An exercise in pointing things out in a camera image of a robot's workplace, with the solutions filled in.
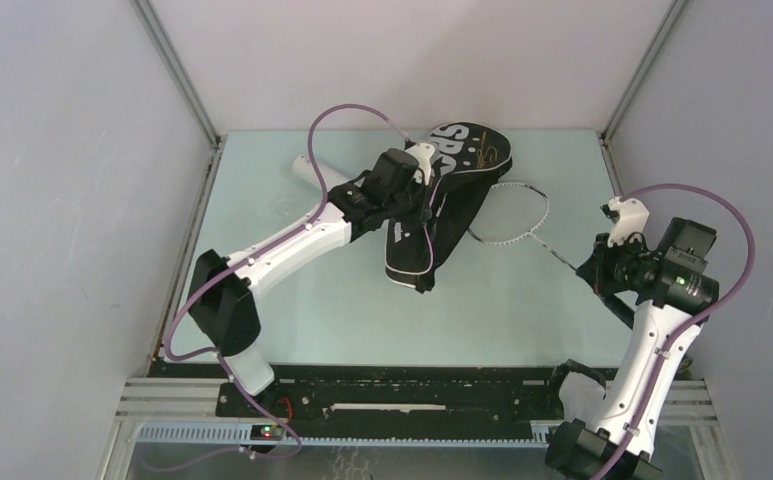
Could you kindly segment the black racket cover bag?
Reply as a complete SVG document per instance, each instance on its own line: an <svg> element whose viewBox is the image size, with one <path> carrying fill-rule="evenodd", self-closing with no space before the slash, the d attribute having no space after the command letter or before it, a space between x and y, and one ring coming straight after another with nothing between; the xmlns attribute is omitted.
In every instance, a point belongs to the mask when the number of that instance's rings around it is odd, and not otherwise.
<svg viewBox="0 0 773 480"><path fill-rule="evenodd" d="M425 139L438 150L431 161L431 217L423 223L391 220L385 243L387 278L419 293L435 286L435 272L456 248L491 187L512 167L512 144L492 127L452 122Z"/></svg>

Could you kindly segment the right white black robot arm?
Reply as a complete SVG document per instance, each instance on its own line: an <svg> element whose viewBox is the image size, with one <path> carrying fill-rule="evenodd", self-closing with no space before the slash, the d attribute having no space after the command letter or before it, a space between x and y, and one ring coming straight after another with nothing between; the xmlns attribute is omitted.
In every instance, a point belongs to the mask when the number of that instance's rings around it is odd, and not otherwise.
<svg viewBox="0 0 773 480"><path fill-rule="evenodd" d="M686 350L701 332L674 332L718 300L705 275L717 233L675 217L655 249L640 233L619 244L597 235L576 271L632 330L611 382L574 360L558 365L543 392L547 411L564 418L551 434L545 464L568 479L660 479L653 465L657 422Z"/></svg>

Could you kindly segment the white shuttlecock tube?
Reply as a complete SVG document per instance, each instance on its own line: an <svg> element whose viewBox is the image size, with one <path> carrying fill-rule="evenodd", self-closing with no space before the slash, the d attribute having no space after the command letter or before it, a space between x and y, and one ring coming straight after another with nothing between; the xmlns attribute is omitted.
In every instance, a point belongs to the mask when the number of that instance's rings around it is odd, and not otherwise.
<svg viewBox="0 0 773 480"><path fill-rule="evenodd" d="M327 164L318 163L317 167L313 167L310 158L306 155L295 157L291 168L296 177L322 190L325 198L328 198L331 190L337 186L355 181L354 178L345 176Z"/></svg>

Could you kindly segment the white badminton racket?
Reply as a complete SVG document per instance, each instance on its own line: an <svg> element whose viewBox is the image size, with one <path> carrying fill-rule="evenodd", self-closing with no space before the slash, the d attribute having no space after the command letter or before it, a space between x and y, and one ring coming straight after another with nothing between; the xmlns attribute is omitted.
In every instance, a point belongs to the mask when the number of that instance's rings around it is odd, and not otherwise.
<svg viewBox="0 0 773 480"><path fill-rule="evenodd" d="M467 234L480 244L503 247L530 239L574 272L576 267L539 235L550 216L548 195L522 181L499 181L471 221Z"/></svg>

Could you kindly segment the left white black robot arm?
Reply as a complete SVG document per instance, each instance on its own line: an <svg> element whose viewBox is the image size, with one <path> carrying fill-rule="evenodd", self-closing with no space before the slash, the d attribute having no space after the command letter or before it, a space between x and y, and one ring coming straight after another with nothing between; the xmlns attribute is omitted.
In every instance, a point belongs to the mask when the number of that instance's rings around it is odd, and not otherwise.
<svg viewBox="0 0 773 480"><path fill-rule="evenodd" d="M252 415L266 416L278 403L274 371L257 344L260 299L307 263L390 221L428 220L437 155L425 142L390 148L297 223L227 257L209 250L198 258L186 310L230 379L241 385L239 402Z"/></svg>

